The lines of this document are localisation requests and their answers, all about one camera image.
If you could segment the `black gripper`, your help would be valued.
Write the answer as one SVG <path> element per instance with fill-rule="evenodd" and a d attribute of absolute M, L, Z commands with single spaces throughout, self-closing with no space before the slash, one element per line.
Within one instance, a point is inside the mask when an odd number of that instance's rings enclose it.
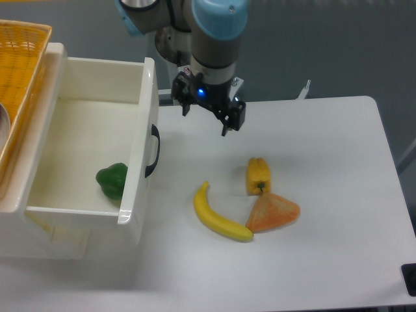
<path fill-rule="evenodd" d="M 191 105 L 199 105 L 221 121 L 223 137 L 229 130 L 239 131 L 245 121 L 246 103 L 230 100 L 232 78 L 220 84 L 209 84 L 204 79 L 202 73 L 188 76 L 182 71 L 173 80 L 171 97 L 182 107 L 182 115 L 188 114 Z"/>

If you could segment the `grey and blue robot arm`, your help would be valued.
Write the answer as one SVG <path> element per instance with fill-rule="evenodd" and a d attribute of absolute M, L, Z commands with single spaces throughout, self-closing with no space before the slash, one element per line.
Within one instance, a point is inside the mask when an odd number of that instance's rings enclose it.
<path fill-rule="evenodd" d="M 155 33 L 158 54 L 177 70 L 171 97 L 187 115 L 191 105 L 212 112 L 222 134 L 238 131 L 245 102 L 231 91 L 247 1 L 116 1 L 130 35 Z"/>

